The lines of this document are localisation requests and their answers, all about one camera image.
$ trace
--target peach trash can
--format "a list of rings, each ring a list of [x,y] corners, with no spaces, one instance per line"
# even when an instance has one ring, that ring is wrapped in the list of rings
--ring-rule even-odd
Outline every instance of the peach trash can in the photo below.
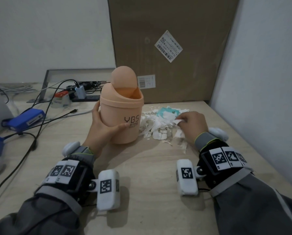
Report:
[[[144,105],[144,96],[137,85],[134,71],[126,66],[116,68],[111,74],[111,83],[106,83],[100,96],[102,122],[109,126],[130,123],[128,129],[118,133],[112,143],[129,143],[137,139]]]

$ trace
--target hand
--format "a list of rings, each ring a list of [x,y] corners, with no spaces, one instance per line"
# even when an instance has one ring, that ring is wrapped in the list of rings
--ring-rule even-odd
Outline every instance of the hand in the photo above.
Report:
[[[179,122],[178,126],[183,130],[188,142],[194,143],[195,139],[203,132],[208,132],[208,126],[203,114],[196,111],[184,112],[180,114],[177,120],[183,119],[185,122]]]
[[[100,156],[103,147],[114,135],[130,126],[129,123],[119,124],[114,127],[104,125],[98,112],[99,106],[100,101],[97,101],[92,111],[93,122],[91,128],[85,142],[82,144],[89,147],[97,157]]]

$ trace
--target ybs logo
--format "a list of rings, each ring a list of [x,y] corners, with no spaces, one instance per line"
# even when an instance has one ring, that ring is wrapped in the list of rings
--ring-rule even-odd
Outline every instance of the ybs logo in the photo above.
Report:
[[[125,117],[125,122],[130,123],[130,128],[135,127],[139,122],[139,115],[131,116],[131,117]]]

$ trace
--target large brown cardboard box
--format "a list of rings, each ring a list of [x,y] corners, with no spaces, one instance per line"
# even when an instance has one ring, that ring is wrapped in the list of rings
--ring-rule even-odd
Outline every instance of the large brown cardboard box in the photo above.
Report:
[[[238,0],[109,0],[117,66],[155,75],[145,103],[210,100]],[[166,32],[183,50],[170,62]]]

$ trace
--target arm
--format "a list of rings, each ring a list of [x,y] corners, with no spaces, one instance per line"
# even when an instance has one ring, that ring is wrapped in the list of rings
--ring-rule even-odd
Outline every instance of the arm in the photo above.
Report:
[[[208,132],[206,120],[197,112],[180,114],[179,126],[189,142],[201,145],[199,135]],[[198,166],[214,199],[220,235],[292,234],[292,200],[262,182],[246,167],[218,170],[210,150],[228,147],[214,139],[199,148]]]
[[[78,161],[68,184],[44,182],[34,196],[23,202],[18,213],[0,220],[0,235],[77,235],[80,233],[79,214],[89,193],[88,185],[94,179],[93,163],[103,147],[119,131],[128,127],[121,124],[107,127],[100,119],[100,103],[93,109],[93,122],[83,143],[89,154],[73,153],[63,161]]]

